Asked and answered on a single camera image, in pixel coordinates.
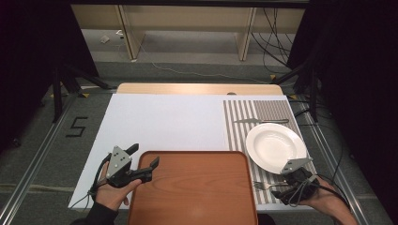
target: fork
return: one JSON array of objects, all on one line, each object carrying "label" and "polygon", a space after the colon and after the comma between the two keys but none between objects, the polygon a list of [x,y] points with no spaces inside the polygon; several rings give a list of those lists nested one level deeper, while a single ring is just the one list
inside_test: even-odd
[{"label": "fork", "polygon": [[279,182],[276,184],[269,184],[267,182],[258,182],[258,181],[253,181],[253,185],[255,188],[267,190],[271,187],[286,187],[289,186],[286,182]]}]

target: wooden tray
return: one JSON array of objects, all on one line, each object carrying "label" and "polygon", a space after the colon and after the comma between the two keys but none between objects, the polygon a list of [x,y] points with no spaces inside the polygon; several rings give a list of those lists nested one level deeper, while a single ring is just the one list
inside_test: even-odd
[{"label": "wooden tray", "polygon": [[149,151],[159,156],[153,180],[133,193],[129,224],[256,225],[248,159],[240,152]]}]

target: gray carpet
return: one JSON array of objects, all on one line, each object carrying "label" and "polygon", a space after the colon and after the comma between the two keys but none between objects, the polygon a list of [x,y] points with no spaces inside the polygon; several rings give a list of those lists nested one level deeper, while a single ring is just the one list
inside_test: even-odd
[{"label": "gray carpet", "polygon": [[[261,66],[222,66],[222,65],[177,65],[177,64],[158,64],[163,68],[172,68],[184,72],[199,72],[202,75],[181,74],[171,70],[164,70],[154,67],[151,64],[132,64],[132,63],[97,63],[101,78],[111,85],[119,85],[124,82],[144,82],[144,83],[269,83],[269,74]],[[284,67],[270,67],[274,71],[287,71]],[[223,76],[205,77],[205,74],[223,74],[245,79],[232,79]],[[79,80],[82,85],[90,83]],[[292,81],[283,84],[283,92],[291,94]],[[74,188],[82,171],[91,146],[100,128],[111,93],[99,89],[85,91],[90,93],[88,97],[77,97],[66,119],[60,129],[49,154],[45,158],[39,170],[35,185],[48,187]],[[23,145],[19,148],[10,148],[2,153],[0,157],[0,183],[17,184],[23,176],[36,151],[40,147],[42,140],[49,130],[54,116],[54,105],[51,99],[51,90],[44,97],[45,105],[38,108],[31,123],[26,127],[21,139]],[[291,102],[293,112],[299,112],[306,104]],[[322,125],[322,132],[325,135],[330,148],[335,157],[342,154],[343,160],[339,170],[344,172],[349,185],[355,195],[360,199],[360,205],[370,224],[392,224],[378,202],[372,189],[367,184],[359,167],[349,157],[349,149],[345,146],[344,140],[340,137],[338,128],[335,126],[329,111],[319,108],[319,124]],[[297,117],[298,124],[304,141],[314,158],[314,166],[318,173],[331,176],[331,171],[325,163],[324,156],[319,150],[318,143],[314,139],[305,115]],[[85,127],[81,137],[67,137],[68,135],[79,134],[80,130],[71,129],[76,117],[86,117],[79,119],[76,125]],[[12,188],[1,186],[0,203],[6,202]],[[69,199],[72,195],[70,191],[44,191],[30,190],[23,200],[23,203],[12,220],[11,224],[69,224],[75,218],[84,217],[84,213],[68,210]],[[280,213],[271,214],[277,224],[332,224],[332,220],[315,211],[308,213]],[[116,224],[125,224],[127,212],[120,213]]]}]

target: hand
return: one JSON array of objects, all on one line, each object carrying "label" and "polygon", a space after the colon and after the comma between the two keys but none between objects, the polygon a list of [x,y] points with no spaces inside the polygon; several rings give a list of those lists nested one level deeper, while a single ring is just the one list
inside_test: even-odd
[{"label": "hand", "polygon": [[[318,179],[321,186],[334,190],[333,186],[320,177],[316,179]],[[319,188],[313,197],[303,200],[299,204],[311,206],[319,212],[335,218],[340,224],[358,224],[345,203],[335,194],[322,188]]]},{"label": "hand", "polygon": [[[99,179],[105,178],[106,172],[108,171],[109,162],[106,162],[102,167],[102,172]],[[128,185],[115,188],[110,185],[103,185],[99,187],[96,196],[96,202],[108,207],[114,211],[117,211],[122,203],[129,205],[127,195],[135,190],[142,181],[140,179],[131,181]]]}]

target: metal bracket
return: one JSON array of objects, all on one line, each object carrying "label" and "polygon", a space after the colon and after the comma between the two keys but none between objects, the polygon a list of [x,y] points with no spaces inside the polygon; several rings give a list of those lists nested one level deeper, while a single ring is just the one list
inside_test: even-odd
[{"label": "metal bracket", "polygon": [[281,174],[291,173],[312,160],[311,157],[289,159],[281,170]]},{"label": "metal bracket", "polygon": [[111,176],[115,175],[115,173],[121,170],[130,161],[131,158],[129,154],[127,154],[124,150],[122,150],[118,146],[115,146],[114,151],[112,152],[111,160],[109,162],[106,178],[108,179],[111,178]]}]

